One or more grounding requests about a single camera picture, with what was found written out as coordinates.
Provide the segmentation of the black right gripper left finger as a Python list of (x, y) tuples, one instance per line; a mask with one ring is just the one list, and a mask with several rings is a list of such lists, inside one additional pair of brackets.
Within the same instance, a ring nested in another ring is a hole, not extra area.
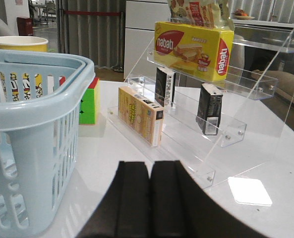
[(144, 162), (120, 161), (114, 179), (78, 238), (147, 238), (149, 176)]

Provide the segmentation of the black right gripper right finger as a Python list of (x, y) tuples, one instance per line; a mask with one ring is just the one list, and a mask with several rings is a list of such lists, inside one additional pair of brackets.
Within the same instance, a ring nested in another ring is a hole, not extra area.
[(214, 202), (180, 161), (157, 161), (151, 172), (153, 238), (262, 238)]

